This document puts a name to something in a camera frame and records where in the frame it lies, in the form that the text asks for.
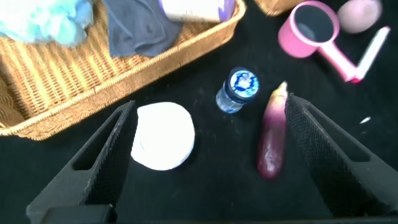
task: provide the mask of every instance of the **egg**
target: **egg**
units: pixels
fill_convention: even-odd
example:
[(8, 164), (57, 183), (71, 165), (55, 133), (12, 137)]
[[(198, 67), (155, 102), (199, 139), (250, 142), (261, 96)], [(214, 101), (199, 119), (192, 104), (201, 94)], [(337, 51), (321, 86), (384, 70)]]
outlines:
[(341, 29), (350, 34), (363, 32), (373, 26), (382, 12), (379, 0), (350, 0), (338, 11)]

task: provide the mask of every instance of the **wicker basket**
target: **wicker basket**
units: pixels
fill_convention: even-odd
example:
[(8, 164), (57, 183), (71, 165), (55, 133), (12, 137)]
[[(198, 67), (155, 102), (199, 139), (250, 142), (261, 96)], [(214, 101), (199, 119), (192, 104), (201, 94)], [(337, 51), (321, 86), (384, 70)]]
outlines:
[(228, 22), (186, 23), (175, 45), (153, 58), (109, 56), (101, 1), (87, 43), (80, 47), (0, 39), (0, 135), (49, 138), (223, 45), (246, 11), (243, 0), (236, 2)]
[(268, 16), (277, 16), (304, 0), (254, 0), (260, 9)]

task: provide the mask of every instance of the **cup handle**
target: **cup handle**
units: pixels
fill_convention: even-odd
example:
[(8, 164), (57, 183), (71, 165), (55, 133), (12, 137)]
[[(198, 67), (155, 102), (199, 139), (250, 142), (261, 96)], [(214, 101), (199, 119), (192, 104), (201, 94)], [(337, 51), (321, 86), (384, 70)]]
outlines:
[(323, 44), (318, 51), (336, 68), (345, 82), (351, 81), (357, 74), (357, 67), (331, 41)]

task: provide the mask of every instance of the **eggplant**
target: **eggplant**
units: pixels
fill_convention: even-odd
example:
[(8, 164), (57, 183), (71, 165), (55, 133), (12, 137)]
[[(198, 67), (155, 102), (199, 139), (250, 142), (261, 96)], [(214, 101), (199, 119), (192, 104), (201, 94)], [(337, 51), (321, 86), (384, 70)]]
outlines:
[(262, 117), (257, 169), (266, 179), (277, 177), (284, 162), (287, 97), (287, 83), (283, 82), (272, 92)]

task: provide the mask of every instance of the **blue bottle cap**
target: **blue bottle cap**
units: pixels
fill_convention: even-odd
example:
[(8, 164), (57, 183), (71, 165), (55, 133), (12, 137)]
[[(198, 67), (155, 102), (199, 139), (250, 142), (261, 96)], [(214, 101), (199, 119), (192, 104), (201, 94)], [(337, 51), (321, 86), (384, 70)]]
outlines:
[(232, 69), (225, 81), (226, 94), (237, 103), (250, 103), (259, 93), (260, 83), (255, 74), (237, 67)]

